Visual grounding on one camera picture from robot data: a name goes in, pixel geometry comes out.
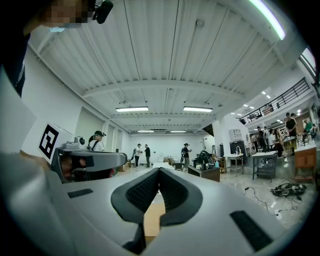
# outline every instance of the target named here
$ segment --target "cap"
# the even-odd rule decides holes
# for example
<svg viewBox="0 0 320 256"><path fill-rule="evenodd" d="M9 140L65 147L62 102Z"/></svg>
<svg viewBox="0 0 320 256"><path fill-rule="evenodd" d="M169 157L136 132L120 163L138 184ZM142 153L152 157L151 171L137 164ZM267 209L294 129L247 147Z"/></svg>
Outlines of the cap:
<svg viewBox="0 0 320 256"><path fill-rule="evenodd" d="M104 132L99 131L99 130L96 130L94 134L98 134L98 135L100 135L101 137L106 136L106 134L105 134Z"/></svg>

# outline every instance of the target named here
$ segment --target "black railing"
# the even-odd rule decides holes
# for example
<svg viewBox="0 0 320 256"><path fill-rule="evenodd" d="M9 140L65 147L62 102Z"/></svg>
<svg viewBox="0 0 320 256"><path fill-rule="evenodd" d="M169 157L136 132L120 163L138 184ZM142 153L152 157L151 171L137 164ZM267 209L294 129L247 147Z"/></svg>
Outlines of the black railing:
<svg viewBox="0 0 320 256"><path fill-rule="evenodd" d="M310 87L307 84L305 78L301 79L294 86L292 86L289 90L285 91L283 94L268 102L264 106L252 111L251 113L243 116L240 120L245 121L245 123L250 123L253 120L257 120L265 115L270 114L271 112L282 108L284 105L288 104L290 101L298 98L305 91L309 90Z"/></svg>

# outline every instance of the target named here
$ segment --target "floor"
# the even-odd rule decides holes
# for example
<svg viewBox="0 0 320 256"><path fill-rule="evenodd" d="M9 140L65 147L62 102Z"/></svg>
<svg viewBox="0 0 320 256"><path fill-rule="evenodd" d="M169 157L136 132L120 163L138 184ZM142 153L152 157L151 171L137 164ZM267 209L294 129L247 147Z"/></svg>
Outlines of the floor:
<svg viewBox="0 0 320 256"><path fill-rule="evenodd" d="M267 203L268 210L270 213L274 214L276 210L282 210L276 218L284 226L285 229L289 229L296 223L306 219L310 209L313 207L313 202L316 199L318 192L316 191L316 186L314 184L305 183L307 189L306 192L301 195L302 202L300 204L273 195L270 192L270 189L274 189L281 182L283 182L284 179L292 177L293 157L289 157L288 163L289 166L283 167L283 165L286 164L286 162L284 162L283 159L277 162L276 175L272 182L270 182L269 178L258 177L252 179L252 167L250 166L250 160L245 165L244 174L238 174L238 176L236 177L236 173L234 171L230 172L228 169L227 173L223 173L220 175L220 182L230 186L240 194L245 194L246 187L253 187L255 189L256 196L260 200L265 201ZM118 172L117 176L127 175L131 172L139 172L145 169L146 168L144 166L139 166L137 168L131 167L126 172ZM246 191L245 196L251 199L252 203L258 204L260 207L267 210L266 204L255 199L254 191L252 188L249 188ZM291 197L295 201L300 202L295 197ZM153 203L155 204L162 202L163 198L160 194L158 194L153 200Z"/></svg>

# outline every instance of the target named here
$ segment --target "railing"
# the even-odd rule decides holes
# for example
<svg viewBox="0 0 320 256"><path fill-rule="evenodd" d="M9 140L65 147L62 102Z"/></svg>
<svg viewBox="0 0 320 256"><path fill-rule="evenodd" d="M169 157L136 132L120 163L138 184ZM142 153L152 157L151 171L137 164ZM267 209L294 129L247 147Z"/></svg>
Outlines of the railing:
<svg viewBox="0 0 320 256"><path fill-rule="evenodd" d="M270 114L271 112L282 108L284 105L288 104L290 101L298 98L305 91L309 90L310 87L307 84L305 78L301 79L294 86L292 86L289 90L285 91L279 97L273 99L268 102L264 106L258 108L257 110L243 116L240 120L243 120L242 123L250 123L253 120L257 120L265 115Z"/></svg>

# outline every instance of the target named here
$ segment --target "ceiling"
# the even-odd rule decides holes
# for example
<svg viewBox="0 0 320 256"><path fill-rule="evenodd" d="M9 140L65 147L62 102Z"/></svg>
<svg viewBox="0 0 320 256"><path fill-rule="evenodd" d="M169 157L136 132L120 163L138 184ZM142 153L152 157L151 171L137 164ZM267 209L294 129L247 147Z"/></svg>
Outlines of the ceiling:
<svg viewBox="0 0 320 256"><path fill-rule="evenodd" d="M129 132L197 132L242 106L306 48L284 17L280 41L249 1L116 0L104 24L50 32L29 45L71 90ZM146 113L116 108L148 106ZM208 107L208 114L184 106Z"/></svg>

